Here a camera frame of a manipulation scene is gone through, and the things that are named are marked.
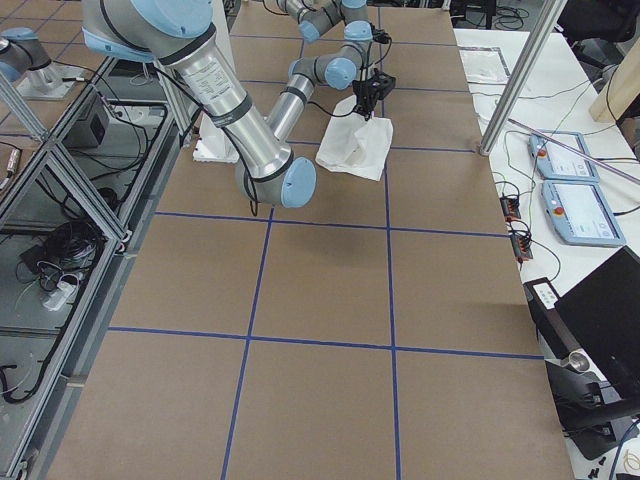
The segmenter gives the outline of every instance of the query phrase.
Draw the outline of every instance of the wire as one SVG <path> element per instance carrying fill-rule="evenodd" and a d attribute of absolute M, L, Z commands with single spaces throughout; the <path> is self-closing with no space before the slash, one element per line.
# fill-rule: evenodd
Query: wire
<path fill-rule="evenodd" d="M 273 10 L 271 10 L 269 7 L 267 7 L 267 2 L 266 0 L 262 0 L 262 6 L 264 7 L 264 9 L 269 12 L 272 13 L 273 15 L 277 15 L 279 17 L 288 17 L 289 14 L 288 13 L 280 13 L 280 12 L 275 12 Z"/>
<path fill-rule="evenodd" d="M 540 99 L 554 98 L 554 97 L 557 97 L 558 95 L 562 95 L 563 93 L 572 92 L 573 90 L 590 82 L 591 82 L 590 80 L 585 80 L 584 82 L 580 82 L 575 87 L 567 88 L 566 90 L 561 90 L 551 95 L 537 95 L 535 97 L 518 97 L 518 100 L 540 100 Z M 482 95 L 483 97 L 501 97 L 502 93 L 471 92 L 471 95 Z"/>
<path fill-rule="evenodd" d="M 638 210 L 640 210 L 640 205 L 638 205 L 637 207 L 632 208 L 631 210 L 627 210 L 625 212 L 615 212 L 613 214 L 613 216 L 614 217 L 622 217 L 624 215 L 629 215 L 630 213 L 637 212 Z"/>
<path fill-rule="evenodd" d="M 542 243 L 531 239 L 531 243 L 535 243 L 536 245 L 538 245 L 539 247 L 544 248 L 547 252 L 549 252 L 551 255 L 554 256 L 554 258 L 556 259 L 556 261 L 558 262 L 558 271 L 556 271 L 556 274 L 549 280 L 550 282 L 553 282 L 556 278 L 558 278 L 560 276 L 560 272 L 562 271 L 562 260 L 560 260 L 560 257 L 553 251 L 551 250 L 549 247 L 547 247 L 546 245 L 543 245 Z"/>
<path fill-rule="evenodd" d="M 600 130 L 596 130 L 595 132 L 583 133 L 582 136 L 583 137 L 588 137 L 589 135 L 595 135 L 596 133 L 604 132 L 605 130 L 609 130 L 610 128 L 613 128 L 613 127 L 617 127 L 615 122 L 613 123 L 613 125 L 609 125 L 608 127 L 604 127 L 604 128 L 602 128 Z"/>
<path fill-rule="evenodd" d="M 389 46 L 387 47 L 386 52 L 384 52 L 384 55 L 382 55 L 380 57 L 380 60 L 378 60 L 376 63 L 374 63 L 374 65 L 379 65 L 382 63 L 382 61 L 387 58 L 387 55 L 389 55 L 389 52 L 391 51 L 391 47 L 393 46 L 393 39 L 391 37 L 389 37 Z"/>
<path fill-rule="evenodd" d="M 33 360 L 33 352 L 29 352 L 29 358 L 31 358 Z M 22 380 L 20 380 L 16 385 L 14 385 L 13 387 L 11 387 L 11 389 L 9 390 L 3 390 L 0 392 L 0 395 L 4 395 L 6 393 L 12 393 L 15 392 L 16 389 L 22 385 L 24 382 L 26 382 L 29 378 L 29 376 L 31 375 L 31 372 L 33 372 L 33 367 L 35 366 L 36 362 L 32 361 L 31 365 L 29 365 L 29 370 L 27 371 L 27 373 L 24 374 L 24 377 L 22 378 Z M 3 368 L 18 368 L 17 365 L 7 365 Z"/>
<path fill-rule="evenodd" d="M 51 200 L 53 200 L 55 203 L 57 203 L 60 206 L 60 210 L 62 212 L 62 215 L 65 218 L 68 218 L 70 220 L 75 220 L 75 219 L 78 219 L 78 218 L 82 218 L 82 214 L 76 212 L 75 210 L 71 209 L 67 205 L 67 200 L 71 198 L 69 196 L 69 194 L 66 194 L 64 200 L 58 200 L 58 198 L 53 193 L 53 190 L 51 189 L 51 186 L 47 183 L 46 179 L 38 178 L 38 179 L 36 179 L 35 182 L 36 182 L 36 185 L 38 185 L 40 187 L 40 189 L 44 192 L 44 194 L 47 197 L 49 197 Z"/>
<path fill-rule="evenodd" d="M 127 170 L 130 170 L 133 167 L 135 167 L 135 166 L 140 164 L 139 160 L 136 159 L 135 162 L 131 163 L 130 165 L 127 165 L 126 167 L 112 167 L 111 165 L 107 165 L 106 163 L 98 160 L 93 155 L 90 155 L 87 152 L 83 152 L 82 150 L 78 150 L 78 149 L 75 149 L 75 148 L 70 148 L 69 152 L 70 153 L 78 153 L 78 154 L 82 155 L 83 157 L 88 158 L 92 162 L 95 162 L 95 163 L 97 163 L 98 165 L 100 165 L 100 166 L 102 166 L 104 168 L 108 168 L 109 170 L 113 170 L 114 172 L 126 172 Z"/>
<path fill-rule="evenodd" d="M 638 457 L 635 453 L 631 453 L 629 449 L 627 449 L 627 451 L 624 452 L 624 457 L 622 458 L 624 460 L 625 472 L 631 473 L 629 470 L 636 472 L 640 470 L 640 457 Z"/>
<path fill-rule="evenodd" d="M 76 67 L 76 68 L 82 68 L 82 69 L 84 69 L 84 70 L 88 70 L 89 72 L 93 73 L 93 74 L 98 78 L 98 80 L 99 80 L 99 81 L 101 81 L 102 83 L 104 83 L 105 87 L 107 87 L 107 89 L 111 92 L 111 94 L 113 95 L 113 97 L 114 97 L 118 102 L 120 102 L 120 97 L 118 97 L 118 94 L 115 92 L 115 90 L 114 90 L 113 88 L 111 88 L 111 85 L 109 85 L 109 82 L 107 82 L 107 81 L 104 79 L 104 77 L 102 76 L 102 74 L 98 73 L 98 71 L 97 71 L 97 70 L 94 70 L 93 68 L 89 68 L 89 67 L 87 67 L 87 66 L 85 66 L 85 65 L 78 65 L 78 64 L 74 64 L 74 63 L 67 63 L 67 62 L 62 62 L 62 61 L 60 61 L 60 60 L 53 60 L 53 62 L 54 62 L 54 63 L 57 63 L 57 64 L 59 64 L 59 65 L 65 65 L 65 66 L 67 66 L 67 67 Z M 100 99 L 101 99 L 102 101 L 106 102 L 106 99 L 104 99 L 104 98 L 103 98 L 102 94 L 101 94 L 101 93 L 100 93 L 100 91 L 97 89 L 97 87 L 96 87 L 95 85 L 93 85 L 93 88 L 95 88 L 95 89 L 96 89 L 96 92 L 97 92 L 97 93 L 98 93 L 98 95 L 100 96 Z M 140 137 L 138 136 L 138 132 L 137 132 L 137 130 L 138 130 L 138 129 L 141 129 L 141 130 L 143 131 L 144 136 L 145 136 L 145 141 L 146 141 L 146 143 L 147 143 L 147 145 L 146 145 L 146 146 L 148 147 L 149 137 L 147 136 L 147 131 L 144 129 L 144 127 L 141 127 L 140 125 L 136 125 L 136 124 L 134 124 L 133 122 L 131 122 L 131 117 L 129 116 L 129 112 L 127 112 L 127 110 L 126 110 L 126 109 L 124 110 L 124 112 L 125 112 L 125 114 L 127 115 L 127 118 L 129 119 L 129 121 L 128 121 L 128 122 L 127 122 L 127 121 L 125 121 L 125 120 L 123 120 L 123 119 L 121 119 L 121 118 L 119 118 L 117 115 L 113 114 L 113 112 L 112 112 L 112 110 L 111 110 L 110 106 L 111 106 L 111 105 L 110 105 L 108 102 L 105 104 L 105 107 L 106 107 L 106 109 L 107 109 L 107 112 L 110 114 L 110 116 L 111 116 L 114 120 L 117 120 L 117 121 L 122 122 L 122 123 L 126 123 L 126 124 L 128 124 L 128 125 L 132 126 L 132 127 L 135 129 L 136 138 L 138 139 L 138 156 L 140 156 L 140 155 L 142 154 L 142 153 L 141 153 L 141 152 L 142 152 L 142 146 L 141 146 L 141 140 L 140 140 Z"/>
<path fill-rule="evenodd" d="M 79 226 L 80 224 L 84 225 L 84 228 L 73 228 L 74 224 L 76 226 Z M 65 229 L 68 230 L 68 234 L 69 234 L 69 242 L 68 244 L 65 246 L 62 244 L 63 238 L 64 238 L 64 233 Z M 91 272 L 93 271 L 93 269 L 95 268 L 95 265 L 97 264 L 97 260 L 102 256 L 102 252 L 104 251 L 103 249 L 103 240 L 102 237 L 100 235 L 100 233 L 95 229 L 95 227 L 89 223 L 89 222 L 69 222 L 69 223 L 65 223 L 60 225 L 58 228 L 56 228 L 53 232 L 51 232 L 48 236 L 47 239 L 45 240 L 45 250 L 48 250 L 47 248 L 47 244 L 49 243 L 48 247 L 49 248 L 53 248 L 52 252 L 47 252 L 48 254 L 52 254 L 52 255 L 62 255 L 60 260 L 68 260 L 69 258 L 67 257 L 69 254 L 74 253 L 74 252 L 78 252 L 78 248 L 79 245 L 77 245 L 77 243 L 73 243 L 73 235 L 87 235 L 87 237 L 91 237 L 93 239 L 93 241 L 95 241 L 92 253 L 93 253 L 93 258 L 91 263 L 89 264 L 89 266 L 85 267 L 86 261 L 88 259 L 88 255 L 91 255 L 91 253 L 89 253 L 87 256 L 85 256 L 83 258 L 83 264 L 80 267 L 76 267 L 73 268 L 73 270 L 69 270 L 69 271 L 64 271 L 62 270 L 62 267 L 60 265 L 56 265 L 50 261 L 41 261 L 38 262 L 41 265 L 47 265 L 50 268 L 53 268 L 56 271 L 61 271 L 62 275 L 64 275 L 65 273 L 74 273 L 74 272 L 79 272 L 79 271 L 87 271 L 87 275 L 90 275 Z M 75 258 L 73 258 L 74 261 L 78 260 L 78 256 L 75 255 Z M 82 286 L 82 284 L 78 284 L 79 288 L 84 288 L 84 286 Z M 38 377 L 33 385 L 33 387 L 31 387 L 28 390 L 24 391 L 24 395 L 22 397 L 14 397 L 13 394 L 16 391 L 17 387 L 9 387 L 8 381 L 7 381 L 7 377 L 5 375 L 5 370 L 6 369 L 12 369 L 12 368 L 16 368 L 16 366 L 14 365 L 2 365 L 0 366 L 0 384 L 2 385 L 2 391 L 5 393 L 2 393 L 2 398 L 4 399 L 5 402 L 7 402 L 8 404 L 12 404 L 12 405 L 16 405 L 16 404 L 21 404 L 26 402 L 27 400 L 29 400 L 30 398 L 32 398 L 40 389 L 40 386 L 42 385 L 42 382 L 44 380 L 44 376 L 45 373 L 47 371 L 47 368 L 49 367 L 49 364 L 51 363 L 51 360 L 53 359 L 53 356 L 55 355 L 58 347 L 60 346 L 63 338 L 65 337 L 65 333 L 67 331 L 67 329 L 69 328 L 69 325 L 71 323 L 71 320 L 73 319 L 73 315 L 68 315 L 67 319 L 65 321 L 65 323 L 60 327 L 60 329 L 58 330 L 58 335 L 55 338 L 55 341 L 53 342 L 53 345 L 51 346 L 51 348 L 49 349 L 49 352 L 47 353 L 46 357 L 40 361 L 40 371 L 38 373 Z"/>
<path fill-rule="evenodd" d="M 322 110 L 324 113 L 326 113 L 327 115 L 329 115 L 330 117 L 333 118 L 344 118 L 344 117 L 348 117 L 349 115 L 351 115 L 352 113 L 354 113 L 356 111 L 356 107 L 354 106 L 351 111 L 349 113 L 345 113 L 343 115 L 335 115 L 334 113 L 331 113 L 329 110 L 327 110 L 326 108 L 324 108 L 322 105 L 320 105 L 319 103 L 314 102 L 313 100 L 309 100 L 307 102 L 310 105 L 313 105 L 317 108 L 319 108 L 320 110 Z"/>
<path fill-rule="evenodd" d="M 515 194 L 511 194 L 511 195 L 507 195 L 508 198 L 515 198 L 516 200 L 520 200 L 520 189 L 518 188 L 518 186 L 515 183 L 511 183 L 507 180 L 500 180 L 498 182 L 495 182 L 496 185 L 502 185 L 502 196 L 504 197 L 504 189 L 507 185 L 511 185 L 515 190 L 516 193 Z"/>
<path fill-rule="evenodd" d="M 21 149 L 20 147 L 16 146 L 16 145 L 14 145 L 13 143 L 9 143 L 9 142 L 0 142 L 0 144 L 2 144 L 2 145 L 6 145 L 6 146 L 8 146 L 8 147 L 13 147 L 13 148 L 15 148 L 16 150 L 20 150 L 20 151 L 22 152 L 22 149 Z"/>
<path fill-rule="evenodd" d="M 529 18 L 530 13 L 526 8 L 498 6 L 496 8 L 496 30 L 522 30 L 525 18 Z"/>
<path fill-rule="evenodd" d="M 609 480 L 613 480 L 613 476 L 616 473 L 616 466 L 618 465 L 618 459 L 620 458 L 620 452 L 622 451 L 624 442 L 627 441 L 629 435 L 631 435 L 631 432 L 633 432 L 633 429 L 638 425 L 638 423 L 640 423 L 640 420 L 636 420 L 635 422 L 633 422 L 631 425 L 629 425 L 627 431 L 624 432 L 624 435 L 622 435 L 620 443 L 618 444 L 618 448 L 616 449 L 616 456 L 613 459 L 613 464 L 611 464 L 611 470 L 609 471 Z"/>

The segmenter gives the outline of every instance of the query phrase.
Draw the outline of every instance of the metal frame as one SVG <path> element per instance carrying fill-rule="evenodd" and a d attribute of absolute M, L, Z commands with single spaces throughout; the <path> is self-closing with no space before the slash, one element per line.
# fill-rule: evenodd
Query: metal frame
<path fill-rule="evenodd" d="M 504 128 L 507 118 L 509 118 L 509 115 L 513 111 L 513 107 L 518 101 L 520 92 L 522 92 L 522 89 L 529 78 L 529 74 L 535 66 L 542 49 L 547 43 L 549 34 L 553 31 L 553 28 L 555 27 L 558 18 L 560 17 L 560 13 L 562 13 L 566 3 L 567 0 L 545 0 L 544 5 L 542 6 L 542 11 L 540 12 L 540 17 L 536 22 L 536 26 L 529 34 L 527 43 L 522 49 L 522 53 L 520 54 L 518 62 L 513 69 L 511 78 L 500 97 L 498 106 L 496 107 L 496 110 L 489 121 L 489 125 L 487 125 L 485 134 L 482 137 L 482 142 L 478 148 L 481 155 L 489 155 L 498 141 L 498 137 Z"/>
<path fill-rule="evenodd" d="M 139 249 L 149 219 L 159 201 L 159 193 L 180 147 L 176 123 L 182 134 L 191 123 L 191 112 L 186 108 L 182 95 L 168 84 L 164 88 L 168 104 L 164 123 L 159 127 L 156 142 L 149 147 L 147 160 L 136 174 L 127 201 L 122 205 L 119 215 L 116 215 L 97 193 L 96 187 L 73 155 L 62 145 L 62 139 L 79 118 L 84 105 L 93 98 L 95 87 L 115 65 L 115 60 L 105 60 L 97 70 L 98 75 L 92 80 L 93 86 L 85 86 L 51 132 L 0 74 L 0 100 L 7 103 L 33 138 L 41 142 L 14 184 L 0 199 L 0 226 L 9 226 L 7 222 L 11 222 L 12 214 L 25 199 L 38 176 L 47 169 L 59 180 L 69 195 L 77 199 L 106 238 L 102 256 L 87 282 L 82 297 L 78 298 L 75 309 L 70 313 L 72 316 L 68 330 L 48 366 L 46 378 L 37 395 L 30 400 L 34 403 L 30 404 L 33 410 L 30 410 L 32 414 L 28 417 L 29 421 L 19 424 L 20 428 L 16 428 L 16 431 L 19 430 L 21 433 L 7 451 L 11 465 L 9 471 L 0 473 L 0 480 L 15 480 L 19 476 L 22 478 L 24 473 L 21 475 L 21 472 L 24 468 L 27 468 L 30 479 L 45 478 L 80 395 L 80 388 L 74 387 L 83 385 L 83 378 L 88 374 L 107 331 L 109 319 L 121 291 L 121 282 L 133 264 L 132 255 L 118 255 L 116 252 L 120 251 L 123 239 L 131 233 L 127 232 L 129 228 L 134 230 L 129 240 L 131 251 Z M 106 93 L 106 96 L 111 97 L 111 92 Z M 149 103 L 151 105 L 160 102 L 154 100 Z M 54 338 L 57 333 L 46 329 L 38 332 L 23 330 L 7 326 L 0 329 L 0 335 L 46 339 Z"/>
<path fill-rule="evenodd" d="M 2 72 L 0 72 L 0 100 L 7 104 L 9 110 L 18 117 L 34 139 L 40 141 L 47 139 L 49 131 Z"/>

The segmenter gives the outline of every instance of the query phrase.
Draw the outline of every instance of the silver arm segment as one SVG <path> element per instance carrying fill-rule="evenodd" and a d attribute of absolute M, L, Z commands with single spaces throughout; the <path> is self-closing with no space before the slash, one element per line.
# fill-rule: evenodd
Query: silver arm segment
<path fill-rule="evenodd" d="M 243 159 L 240 186 L 253 200 L 300 207 L 315 168 L 274 135 L 215 45 L 207 0 L 83 0 L 87 45 L 103 54 L 159 60 L 175 69 Z"/>
<path fill-rule="evenodd" d="M 305 0 L 277 1 L 296 18 L 307 41 L 344 21 L 345 43 L 335 54 L 292 64 L 267 120 L 216 47 L 210 0 L 82 0 L 83 31 L 87 46 L 100 53 L 175 69 L 238 150 L 241 190 L 258 202 L 300 207 L 313 195 L 315 168 L 308 159 L 295 158 L 286 140 L 316 84 L 340 90 L 353 84 L 355 111 L 368 120 L 395 79 L 371 68 L 371 42 L 381 42 L 384 31 L 369 23 L 366 0 L 330 0 L 318 8 Z"/>
<path fill-rule="evenodd" d="M 311 5 L 312 0 L 276 0 L 280 10 L 294 18 L 302 37 L 315 42 L 340 22 L 369 22 L 366 0 L 330 0 L 325 5 Z"/>

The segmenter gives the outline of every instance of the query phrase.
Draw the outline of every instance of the black electronic device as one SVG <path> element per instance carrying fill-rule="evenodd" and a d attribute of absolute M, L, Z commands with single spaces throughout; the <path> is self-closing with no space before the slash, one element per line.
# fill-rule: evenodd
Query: black electronic device
<path fill-rule="evenodd" d="M 555 308 L 620 396 L 640 398 L 640 258 L 621 248 Z"/>
<path fill-rule="evenodd" d="M 546 279 L 527 282 L 525 291 L 554 355 L 582 348 L 608 380 L 547 365 L 560 422 L 593 460 L 640 414 L 640 258 L 625 246 L 562 297 Z"/>
<path fill-rule="evenodd" d="M 109 126 L 109 115 L 100 97 L 94 95 L 80 112 L 76 123 L 64 139 L 67 148 L 96 148 L 100 146 Z"/>

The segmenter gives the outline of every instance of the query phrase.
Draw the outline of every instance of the white table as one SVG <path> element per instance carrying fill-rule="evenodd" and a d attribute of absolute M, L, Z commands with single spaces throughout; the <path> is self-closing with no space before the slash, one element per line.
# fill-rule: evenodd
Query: white table
<path fill-rule="evenodd" d="M 527 39 L 525 32 L 503 32 L 486 30 L 456 30 L 456 39 L 459 46 L 465 47 L 499 47 L 506 61 L 507 67 L 513 71 L 520 51 Z M 570 89 L 583 84 L 570 92 L 557 95 L 549 99 L 520 99 L 511 114 L 511 117 L 525 125 L 541 130 L 562 130 L 585 133 L 596 132 L 611 124 L 594 122 L 588 109 L 595 100 L 597 93 L 590 86 L 588 78 L 579 63 L 573 56 L 571 49 L 560 34 L 552 34 L 542 52 L 538 63 L 533 69 L 521 97 L 536 97 L 540 95 L 553 95 L 557 92 Z M 503 86 L 470 84 L 471 92 L 483 92 L 487 94 L 500 93 Z M 474 95 L 474 104 L 478 113 L 478 122 L 484 132 L 488 119 L 493 114 L 498 96 Z M 571 110 L 570 115 L 562 120 Z M 533 173 L 533 161 L 528 150 L 528 135 L 510 133 L 505 143 L 505 131 L 516 130 L 511 124 L 507 124 L 496 147 L 490 155 L 491 166 L 496 181 L 503 177 L 516 184 L 522 192 L 531 189 L 531 181 L 517 173 L 508 165 Z M 585 137 L 590 153 L 595 157 L 633 157 L 633 153 L 617 127 L 609 128 L 597 134 Z M 640 164 L 614 163 L 621 170 L 640 178 Z M 600 186 L 613 211 L 626 211 L 640 204 L 640 187 L 633 185 L 620 177 L 598 168 L 601 176 Z M 561 259 L 562 267 L 558 278 L 553 282 L 561 295 L 564 295 L 580 280 L 609 258 L 616 249 L 602 247 L 577 247 L 564 244 L 551 226 L 542 197 L 540 194 L 542 178 L 534 174 L 537 186 L 533 195 L 525 195 L 521 198 L 520 210 L 523 220 L 531 226 L 533 239 L 553 250 Z M 507 187 L 506 193 L 513 193 Z M 635 251 L 640 252 L 640 212 L 617 217 L 618 223 L 627 239 L 627 244 Z M 551 278 L 557 271 L 557 261 L 543 248 L 533 245 L 534 259 L 525 262 L 521 270 L 523 282 L 540 277 Z M 607 478 L 615 452 L 609 452 L 607 461 L 603 466 L 597 461 L 586 460 L 571 441 L 567 441 L 567 448 L 571 457 L 576 478 L 586 478 L 592 468 L 599 467 L 599 478 Z M 630 440 L 625 444 L 625 449 L 640 455 L 640 439 Z M 618 464 L 619 473 L 623 473 L 622 462 Z"/>

